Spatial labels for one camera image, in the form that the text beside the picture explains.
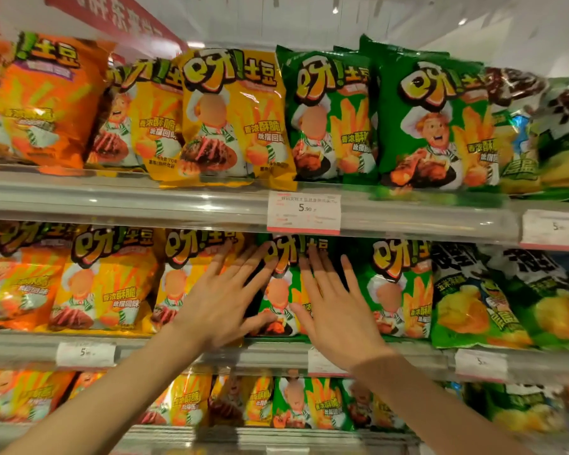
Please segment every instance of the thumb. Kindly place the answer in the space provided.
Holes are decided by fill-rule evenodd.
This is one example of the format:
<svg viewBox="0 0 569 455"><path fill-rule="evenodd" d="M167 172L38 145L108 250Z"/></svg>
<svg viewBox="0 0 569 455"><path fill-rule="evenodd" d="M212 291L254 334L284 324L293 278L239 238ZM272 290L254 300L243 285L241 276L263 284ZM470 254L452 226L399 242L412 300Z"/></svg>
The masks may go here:
<svg viewBox="0 0 569 455"><path fill-rule="evenodd" d="M316 330L314 330L314 319L312 315L304 308L300 303L289 303L289 309L297 316L299 322L301 322L310 339L314 338L316 335Z"/></svg>
<svg viewBox="0 0 569 455"><path fill-rule="evenodd" d="M271 311L262 311L261 313L247 318L240 326L240 336L243 337L249 332L258 331L268 323L276 321L277 316Z"/></svg>

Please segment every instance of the red banner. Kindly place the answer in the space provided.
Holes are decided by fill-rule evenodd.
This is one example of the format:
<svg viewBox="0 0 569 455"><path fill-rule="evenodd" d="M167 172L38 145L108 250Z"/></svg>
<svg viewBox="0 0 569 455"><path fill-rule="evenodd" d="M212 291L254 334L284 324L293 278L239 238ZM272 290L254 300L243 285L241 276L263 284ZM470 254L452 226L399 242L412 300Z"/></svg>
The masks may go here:
<svg viewBox="0 0 569 455"><path fill-rule="evenodd" d="M135 0L44 0L148 56L175 56L187 45Z"/></svg>

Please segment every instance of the forearm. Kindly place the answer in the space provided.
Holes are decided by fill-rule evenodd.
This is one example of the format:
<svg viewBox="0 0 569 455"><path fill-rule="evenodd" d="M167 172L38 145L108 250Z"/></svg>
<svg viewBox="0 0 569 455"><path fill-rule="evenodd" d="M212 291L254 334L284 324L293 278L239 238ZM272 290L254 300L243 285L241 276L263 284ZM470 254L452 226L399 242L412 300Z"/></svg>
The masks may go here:
<svg viewBox="0 0 569 455"><path fill-rule="evenodd" d="M438 455L532 453L390 349L380 358L355 367L352 374Z"/></svg>
<svg viewBox="0 0 569 455"><path fill-rule="evenodd" d="M117 435L135 423L170 382L200 354L202 345L183 342L166 325L148 344L93 383L76 399L10 444L3 455L92 455L107 453Z"/></svg>

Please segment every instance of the person's right hand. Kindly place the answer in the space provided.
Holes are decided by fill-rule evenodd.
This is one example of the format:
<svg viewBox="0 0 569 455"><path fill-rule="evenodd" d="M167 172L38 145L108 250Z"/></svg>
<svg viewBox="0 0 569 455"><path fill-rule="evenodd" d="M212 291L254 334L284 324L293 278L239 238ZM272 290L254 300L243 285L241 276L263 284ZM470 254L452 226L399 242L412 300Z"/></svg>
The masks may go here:
<svg viewBox="0 0 569 455"><path fill-rule="evenodd" d="M298 303L291 303L289 308L307 330L312 344L326 359L348 372L359 364L392 354L379 334L348 257L341 257L341 265L349 291L325 251L319 255L316 246L310 246L308 255L309 261L300 257L299 267L314 317Z"/></svg>

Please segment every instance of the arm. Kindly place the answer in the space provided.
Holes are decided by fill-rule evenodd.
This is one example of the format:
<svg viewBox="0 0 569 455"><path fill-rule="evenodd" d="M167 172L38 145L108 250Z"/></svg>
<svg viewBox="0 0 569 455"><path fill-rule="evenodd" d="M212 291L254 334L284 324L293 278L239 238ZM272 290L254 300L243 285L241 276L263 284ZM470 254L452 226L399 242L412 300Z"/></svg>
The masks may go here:
<svg viewBox="0 0 569 455"><path fill-rule="evenodd" d="M349 291L326 252L300 257L314 317L291 305L312 344L386 402L439 455L530 455L512 436L435 385L387 346L366 304L349 260L341 264Z"/></svg>
<svg viewBox="0 0 569 455"><path fill-rule="evenodd" d="M69 400L10 444L3 455L107 454L170 382L207 349L218 348L275 319L243 320L253 296L269 280L273 259L246 285L267 246L251 248L220 275L231 243L215 255L184 299L180 313L144 348Z"/></svg>

